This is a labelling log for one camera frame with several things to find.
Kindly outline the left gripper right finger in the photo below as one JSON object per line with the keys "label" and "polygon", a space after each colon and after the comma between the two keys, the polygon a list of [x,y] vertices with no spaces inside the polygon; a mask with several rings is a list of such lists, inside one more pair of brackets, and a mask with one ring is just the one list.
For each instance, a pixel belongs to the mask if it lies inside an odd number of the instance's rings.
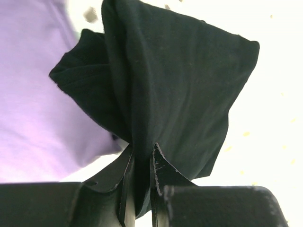
{"label": "left gripper right finger", "polygon": [[150,158],[150,200],[154,227],[184,227],[180,220],[180,203],[171,204],[176,186],[196,186],[180,173],[165,157],[158,143],[153,145]]}

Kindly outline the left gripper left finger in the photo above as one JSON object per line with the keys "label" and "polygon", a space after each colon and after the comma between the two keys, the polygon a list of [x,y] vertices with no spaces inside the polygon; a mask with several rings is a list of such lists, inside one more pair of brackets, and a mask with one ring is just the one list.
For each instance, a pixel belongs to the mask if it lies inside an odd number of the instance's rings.
{"label": "left gripper left finger", "polygon": [[85,227],[134,226],[134,155],[130,145],[84,186],[88,192]]}

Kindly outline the black t shirt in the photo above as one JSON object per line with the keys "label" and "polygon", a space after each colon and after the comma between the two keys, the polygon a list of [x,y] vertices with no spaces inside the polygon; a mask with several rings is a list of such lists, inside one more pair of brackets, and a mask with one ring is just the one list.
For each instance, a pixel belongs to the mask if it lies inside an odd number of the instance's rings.
{"label": "black t shirt", "polygon": [[84,29],[50,78],[132,146],[139,218],[151,208],[154,144],[187,179],[211,174],[260,46],[139,0],[103,1],[102,21],[104,33]]}

